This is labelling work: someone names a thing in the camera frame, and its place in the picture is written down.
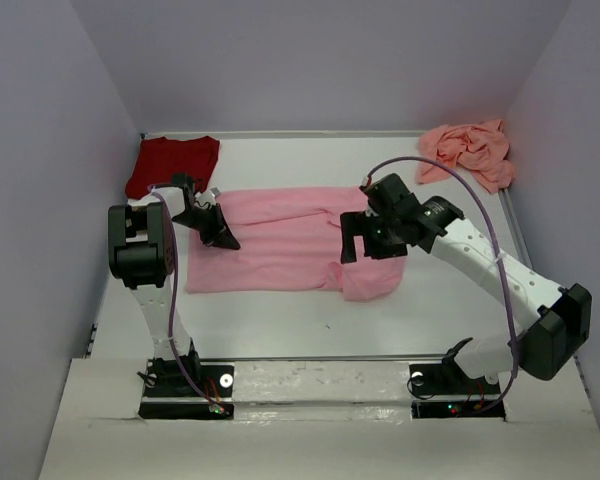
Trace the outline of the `pink t-shirt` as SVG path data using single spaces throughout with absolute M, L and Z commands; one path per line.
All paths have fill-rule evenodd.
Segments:
M 370 301 L 402 281 L 402 257 L 340 261 L 340 216 L 366 206 L 356 187 L 237 190 L 222 193 L 219 204 L 240 247 L 206 247 L 192 233 L 185 284 L 190 294 L 324 290 L 347 301 Z

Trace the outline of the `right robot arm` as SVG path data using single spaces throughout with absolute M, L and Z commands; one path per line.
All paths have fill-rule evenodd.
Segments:
M 448 200 L 433 196 L 420 202 L 396 174 L 362 193 L 365 210 L 340 216 L 342 263 L 356 262 L 357 238 L 373 260 L 403 257 L 418 247 L 460 271 L 505 309 L 506 335 L 466 338 L 447 351 L 440 379 L 448 390 L 462 392 L 478 378 L 506 371 L 549 381 L 588 340 L 592 295 L 581 284 L 564 287 L 542 277 Z

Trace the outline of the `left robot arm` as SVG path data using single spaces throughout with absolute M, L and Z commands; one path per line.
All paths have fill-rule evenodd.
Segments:
M 207 399 L 194 340 L 182 325 L 176 301 L 179 253 L 175 227 L 198 234 L 204 247 L 238 250 L 216 188 L 204 191 L 193 177 L 176 173 L 153 184 L 139 200 L 108 209 L 111 274 L 137 301 L 153 344 L 151 366 L 140 375 L 148 388 Z

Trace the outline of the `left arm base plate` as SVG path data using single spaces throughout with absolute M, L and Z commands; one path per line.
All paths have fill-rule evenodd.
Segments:
M 203 363 L 199 394 L 175 368 L 174 376 L 158 381 L 152 365 L 136 375 L 143 382 L 138 414 L 145 420 L 224 421 L 234 417 L 235 369 L 223 363 Z

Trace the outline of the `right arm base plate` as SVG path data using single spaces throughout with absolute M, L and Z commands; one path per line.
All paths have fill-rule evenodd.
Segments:
M 414 419 L 505 419 L 501 389 L 484 377 L 471 379 L 443 363 L 409 365 L 407 390 Z

